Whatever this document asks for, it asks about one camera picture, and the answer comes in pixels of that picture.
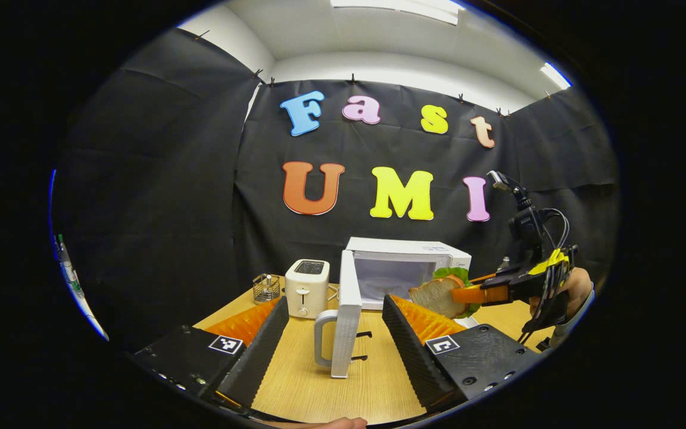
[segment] black curtain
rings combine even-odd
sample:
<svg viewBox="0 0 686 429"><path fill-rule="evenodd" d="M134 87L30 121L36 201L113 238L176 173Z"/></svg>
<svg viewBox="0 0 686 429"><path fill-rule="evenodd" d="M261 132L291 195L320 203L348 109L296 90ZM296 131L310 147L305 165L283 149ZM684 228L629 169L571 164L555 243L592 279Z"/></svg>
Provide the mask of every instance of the black curtain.
<svg viewBox="0 0 686 429"><path fill-rule="evenodd" d="M291 117L280 103L321 91L316 130L292 136ZM352 95L379 101L381 121L348 120L341 110ZM423 105L446 109L449 130L428 133ZM476 137L470 120L492 126L492 148ZM322 196L322 163L345 166L338 201L326 214L297 214L283 203L284 163L313 165L305 197ZM405 185L414 171L433 174L433 220L370 216L378 179L376 166L395 169ZM300 258L327 260L337 282L340 254L349 237L442 241L473 256L470 275L492 272L512 245L507 220L515 213L512 195L484 187L491 218L469 222L468 189L462 179L501 171L531 191L537 207L560 209L571 222L569 243L579 244L577 264L595 282L607 275L618 228L618 167L602 124L574 89L558 92L512 115L500 115L468 101L402 85L310 80L262 85L245 122L234 193L239 282L261 272L284 274ZM553 235L559 220L547 224Z"/></svg>
<svg viewBox="0 0 686 429"><path fill-rule="evenodd" d="M56 168L63 234L111 342L139 350L245 291L232 181L259 80L179 28L142 48L76 115Z"/></svg>

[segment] bread slice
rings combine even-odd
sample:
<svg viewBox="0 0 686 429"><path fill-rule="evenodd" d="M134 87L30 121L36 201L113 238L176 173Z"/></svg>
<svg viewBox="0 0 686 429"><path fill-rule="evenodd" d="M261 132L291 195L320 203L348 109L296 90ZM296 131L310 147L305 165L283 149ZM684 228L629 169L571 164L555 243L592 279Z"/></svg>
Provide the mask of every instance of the bread slice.
<svg viewBox="0 0 686 429"><path fill-rule="evenodd" d="M465 287L465 282L455 275L447 275L427 282L419 288L411 288L409 297L414 304L422 305L431 312L454 319L465 313L468 304L455 302L451 298L451 290L463 287Z"/></svg>

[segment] white wall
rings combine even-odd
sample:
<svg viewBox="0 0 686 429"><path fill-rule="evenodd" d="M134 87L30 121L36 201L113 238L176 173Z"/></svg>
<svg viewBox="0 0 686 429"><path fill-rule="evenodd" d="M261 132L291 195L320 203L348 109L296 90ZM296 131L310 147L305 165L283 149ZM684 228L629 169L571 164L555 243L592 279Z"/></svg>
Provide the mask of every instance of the white wall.
<svg viewBox="0 0 686 429"><path fill-rule="evenodd" d="M503 114L530 105L530 95L487 76L449 63L381 52L329 52L275 62L264 80L351 79L386 82L463 98Z"/></svg>
<svg viewBox="0 0 686 429"><path fill-rule="evenodd" d="M267 73L275 64L274 56L253 30L225 5L203 11L179 24L179 28L194 35L210 30L202 38L228 52L252 71L264 69L259 76L269 81Z"/></svg>

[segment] ceiling light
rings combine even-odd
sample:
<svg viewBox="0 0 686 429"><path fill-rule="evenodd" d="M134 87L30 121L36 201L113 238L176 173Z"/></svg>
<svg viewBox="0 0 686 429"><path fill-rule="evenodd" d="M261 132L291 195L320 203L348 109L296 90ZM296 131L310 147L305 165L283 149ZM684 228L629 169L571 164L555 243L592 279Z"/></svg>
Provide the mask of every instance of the ceiling light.
<svg viewBox="0 0 686 429"><path fill-rule="evenodd" d="M459 11L451 0L330 0L333 8L378 8L409 12L457 25Z"/></svg>
<svg viewBox="0 0 686 429"><path fill-rule="evenodd" d="M570 87L570 82L568 82L568 80L564 78L563 75L560 74L560 71L557 71L552 64L544 63L544 67L541 68L541 71L547 75L548 78L552 79L552 82L555 82L560 89L568 89L568 87Z"/></svg>

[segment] blue letter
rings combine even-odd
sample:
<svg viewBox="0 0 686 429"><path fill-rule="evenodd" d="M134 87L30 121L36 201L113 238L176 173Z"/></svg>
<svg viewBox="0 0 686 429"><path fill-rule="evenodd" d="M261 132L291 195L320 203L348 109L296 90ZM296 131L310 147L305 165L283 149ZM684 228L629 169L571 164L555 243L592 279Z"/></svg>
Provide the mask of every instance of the blue letter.
<svg viewBox="0 0 686 429"><path fill-rule="evenodd" d="M296 98L282 101L280 107L286 109L288 114L291 115L291 120L293 122L291 134L293 136L300 136L303 133L308 133L311 130L319 128L319 122L317 122L317 120L312 120L308 115L313 114L314 117L319 117L319 115L322 114L322 109L316 101L324 99L324 94L319 91L312 91L308 94L299 95ZM304 105L304 101L307 100L310 100L308 105Z"/></svg>

